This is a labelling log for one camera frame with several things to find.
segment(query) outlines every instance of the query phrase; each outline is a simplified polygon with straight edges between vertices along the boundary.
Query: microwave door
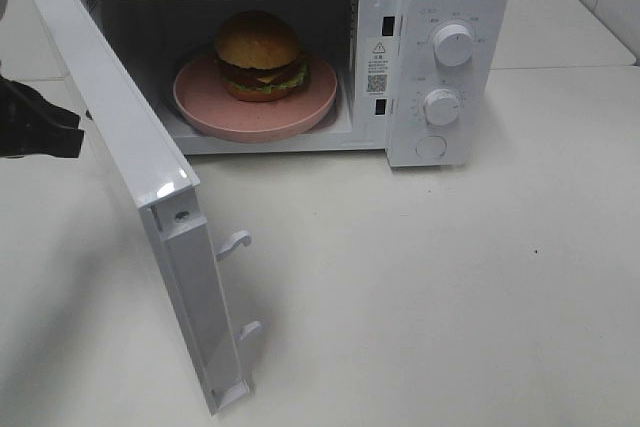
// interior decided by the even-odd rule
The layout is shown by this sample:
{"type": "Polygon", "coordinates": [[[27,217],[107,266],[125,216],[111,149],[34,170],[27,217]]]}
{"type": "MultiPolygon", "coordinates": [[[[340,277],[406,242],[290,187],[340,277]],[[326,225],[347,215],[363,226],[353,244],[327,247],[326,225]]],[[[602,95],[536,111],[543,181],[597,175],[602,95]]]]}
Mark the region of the microwave door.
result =
{"type": "MultiPolygon", "coordinates": [[[[34,0],[133,199],[212,413],[248,392],[195,187],[199,179],[81,0],[34,0]]],[[[239,233],[226,256],[250,238],[239,233]]]]}

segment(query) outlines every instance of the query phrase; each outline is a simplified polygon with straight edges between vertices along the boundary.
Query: microwave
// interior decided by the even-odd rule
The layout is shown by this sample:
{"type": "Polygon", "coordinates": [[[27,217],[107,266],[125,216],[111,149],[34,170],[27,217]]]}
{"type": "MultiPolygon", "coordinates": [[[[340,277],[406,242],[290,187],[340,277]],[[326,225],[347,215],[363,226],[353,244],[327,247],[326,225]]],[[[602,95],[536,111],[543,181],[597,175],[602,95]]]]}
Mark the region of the microwave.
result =
{"type": "Polygon", "coordinates": [[[185,156],[384,149],[393,168],[463,164],[507,0],[34,2],[95,127],[90,141],[139,213],[215,413],[250,391],[244,346],[261,325],[234,330],[218,264],[251,237],[211,240],[185,156]],[[278,16],[333,68],[335,98],[309,130],[237,142],[202,133],[176,107],[177,73],[246,10],[278,16]]]}

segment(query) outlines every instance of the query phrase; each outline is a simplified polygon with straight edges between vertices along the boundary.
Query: lettuce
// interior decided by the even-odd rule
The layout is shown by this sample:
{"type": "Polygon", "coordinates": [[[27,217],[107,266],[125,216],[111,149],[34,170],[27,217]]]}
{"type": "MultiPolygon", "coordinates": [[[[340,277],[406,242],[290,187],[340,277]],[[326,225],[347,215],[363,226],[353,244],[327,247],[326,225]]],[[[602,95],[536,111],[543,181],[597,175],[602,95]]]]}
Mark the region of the lettuce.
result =
{"type": "Polygon", "coordinates": [[[238,84],[238,83],[234,82],[233,80],[229,80],[226,77],[225,77],[225,80],[230,82],[231,85],[233,85],[238,90],[244,90],[246,92],[249,92],[249,91],[251,91],[251,92],[264,92],[265,94],[270,94],[274,90],[291,89],[293,87],[297,87],[298,85],[301,85],[304,82],[304,78],[307,76],[307,70],[308,70],[307,63],[304,62],[300,66],[300,70],[298,70],[296,75],[291,77],[286,82],[283,82],[282,84],[265,85],[264,87],[247,87],[246,85],[238,84]]]}

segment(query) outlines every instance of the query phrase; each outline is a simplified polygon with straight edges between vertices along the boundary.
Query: plate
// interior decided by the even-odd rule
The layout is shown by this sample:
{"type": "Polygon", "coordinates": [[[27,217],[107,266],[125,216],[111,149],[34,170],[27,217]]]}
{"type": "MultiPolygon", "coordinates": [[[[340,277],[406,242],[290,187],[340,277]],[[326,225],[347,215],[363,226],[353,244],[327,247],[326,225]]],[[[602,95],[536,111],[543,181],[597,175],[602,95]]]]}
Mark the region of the plate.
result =
{"type": "Polygon", "coordinates": [[[329,63],[309,57],[304,84],[272,102],[244,102],[222,85],[217,60],[203,54],[187,63],[173,84],[178,108],[196,130],[233,142],[262,143],[309,130],[331,109],[338,81],[329,63]]]}

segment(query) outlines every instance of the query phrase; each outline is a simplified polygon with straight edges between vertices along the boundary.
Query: warning label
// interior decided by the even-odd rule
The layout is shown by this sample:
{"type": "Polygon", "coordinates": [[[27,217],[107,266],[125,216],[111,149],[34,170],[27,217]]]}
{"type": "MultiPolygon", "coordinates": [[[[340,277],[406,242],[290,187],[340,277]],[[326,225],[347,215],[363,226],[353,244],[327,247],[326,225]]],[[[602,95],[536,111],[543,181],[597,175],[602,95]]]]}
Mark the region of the warning label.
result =
{"type": "Polygon", "coordinates": [[[372,37],[367,39],[364,94],[384,97],[391,85],[393,61],[396,57],[395,38],[372,37]]]}

